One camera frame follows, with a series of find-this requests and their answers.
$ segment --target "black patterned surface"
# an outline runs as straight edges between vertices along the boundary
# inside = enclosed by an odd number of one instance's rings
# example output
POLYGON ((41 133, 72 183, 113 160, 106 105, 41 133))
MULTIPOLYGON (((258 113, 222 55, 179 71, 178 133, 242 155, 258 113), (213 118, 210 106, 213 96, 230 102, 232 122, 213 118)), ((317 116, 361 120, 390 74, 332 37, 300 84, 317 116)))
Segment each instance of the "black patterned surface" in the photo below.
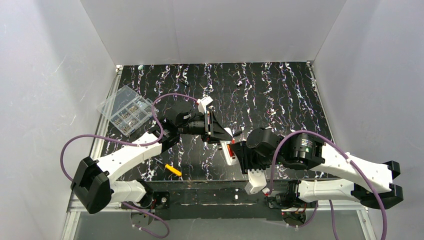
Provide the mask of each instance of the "black patterned surface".
MULTIPOLYGON (((233 132, 243 130, 238 141, 247 138, 259 127, 272 127, 281 135, 296 130, 310 130, 331 138, 311 74, 305 62, 217 63, 125 66, 119 88, 129 86, 152 101, 166 93, 180 93, 195 98, 208 95, 223 127, 233 132), (189 87, 181 84, 184 81, 189 87)), ((173 103, 172 97, 161 100, 156 108, 159 115, 173 103)), ((144 124, 129 138, 112 124, 106 136, 133 142, 153 120, 144 124)), ((102 156, 120 149, 120 145, 106 142, 102 156)), ((181 141, 157 159, 179 169, 178 178, 149 159, 125 173, 119 180, 243 180, 238 164, 227 166, 224 154, 216 144, 204 144, 199 136, 182 135, 181 141)), ((326 178, 327 174, 314 171, 294 171, 277 166, 276 179, 326 178)))

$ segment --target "clear plastic box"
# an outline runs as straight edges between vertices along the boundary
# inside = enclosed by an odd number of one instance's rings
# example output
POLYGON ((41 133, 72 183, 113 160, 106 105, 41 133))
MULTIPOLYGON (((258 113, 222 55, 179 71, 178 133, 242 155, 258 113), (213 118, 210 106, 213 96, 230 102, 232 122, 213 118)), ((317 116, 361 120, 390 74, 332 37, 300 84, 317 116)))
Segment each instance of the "clear plastic box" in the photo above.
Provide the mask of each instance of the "clear plastic box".
POLYGON ((151 107, 150 99, 144 99, 128 86, 123 86, 97 106, 97 110, 129 137, 152 117, 151 107))

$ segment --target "yellow object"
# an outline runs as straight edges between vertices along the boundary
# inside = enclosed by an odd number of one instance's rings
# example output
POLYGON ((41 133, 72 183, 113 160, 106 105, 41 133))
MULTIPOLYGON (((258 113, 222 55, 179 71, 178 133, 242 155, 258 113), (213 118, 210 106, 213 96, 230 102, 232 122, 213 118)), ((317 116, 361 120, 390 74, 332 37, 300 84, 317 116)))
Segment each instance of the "yellow object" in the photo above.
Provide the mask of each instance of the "yellow object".
POLYGON ((178 171, 177 169, 175 169, 169 164, 165 164, 165 168, 167 168, 169 171, 171 171, 173 174, 177 175, 178 177, 181 177, 183 175, 180 171, 178 171))

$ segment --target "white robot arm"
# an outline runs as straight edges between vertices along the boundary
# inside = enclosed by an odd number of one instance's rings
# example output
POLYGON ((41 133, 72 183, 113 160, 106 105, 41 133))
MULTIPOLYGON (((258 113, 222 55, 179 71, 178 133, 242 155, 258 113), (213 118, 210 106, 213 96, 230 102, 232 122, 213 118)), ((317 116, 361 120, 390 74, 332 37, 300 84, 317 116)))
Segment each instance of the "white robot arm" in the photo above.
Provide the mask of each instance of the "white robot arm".
MULTIPOLYGON (((263 192, 268 196, 264 170, 271 165, 277 145, 284 137, 272 133, 271 129, 257 128, 246 141, 229 143, 242 172, 248 175, 249 182, 244 188, 247 194, 263 192)), ((282 207, 292 202, 311 203, 318 200, 349 200, 364 206, 378 209, 379 205, 364 178, 350 164, 353 161, 368 178, 379 194, 384 208, 388 209, 403 200, 402 187, 393 184, 400 174, 399 163, 389 161, 373 163, 346 153, 346 160, 333 147, 322 139, 308 134, 294 135, 280 149, 277 164, 294 170, 324 172, 342 179, 307 181, 294 180, 283 195, 275 200, 282 207)))
MULTIPOLYGON (((192 105, 178 101, 170 113, 160 121, 165 134, 149 146, 124 146, 122 149, 100 157, 83 159, 73 178, 71 189, 91 214, 102 210, 109 203, 140 203, 151 189, 142 180, 117 181, 130 169, 147 159, 167 151, 180 140, 180 134, 201 135, 207 143, 220 143, 228 165, 240 163, 243 174, 248 175, 247 194, 269 191, 264 173, 271 165, 272 154, 283 139, 270 129, 257 128, 247 141, 234 142, 229 128, 222 128, 209 108, 212 99, 197 101, 199 113, 192 105)), ((134 144, 151 143, 158 139, 157 125, 143 134, 134 144)), ((312 170, 340 177, 338 180, 293 180, 284 193, 268 196, 275 204, 286 207, 295 202, 310 203, 317 200, 350 200, 361 202, 370 208, 378 205, 370 189, 358 172, 334 148, 317 138, 300 134, 290 138, 279 151, 277 164, 295 170, 312 170)), ((377 164, 349 155, 371 181, 380 194, 385 208, 403 200, 402 188, 393 184, 400 174, 399 164, 391 161, 377 164)))

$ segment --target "white wall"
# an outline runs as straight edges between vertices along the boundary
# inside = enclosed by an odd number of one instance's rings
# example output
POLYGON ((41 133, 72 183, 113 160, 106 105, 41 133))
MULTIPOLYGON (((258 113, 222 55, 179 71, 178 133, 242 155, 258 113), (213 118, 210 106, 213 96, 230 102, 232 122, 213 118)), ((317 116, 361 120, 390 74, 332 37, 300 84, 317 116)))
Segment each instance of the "white wall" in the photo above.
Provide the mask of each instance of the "white wall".
MULTIPOLYGON (((424 236, 423 12, 422 0, 348 0, 313 64, 338 145, 400 163, 405 199, 387 211, 388 240, 424 236)), ((381 213, 370 213, 380 236, 381 213)))
MULTIPOLYGON (((95 132, 114 69, 80 1, 0 1, 1 239, 60 238, 71 193, 60 151, 95 132)), ((65 153, 72 175, 91 144, 65 153)))
POLYGON ((346 0, 81 0, 117 65, 308 61, 346 0))

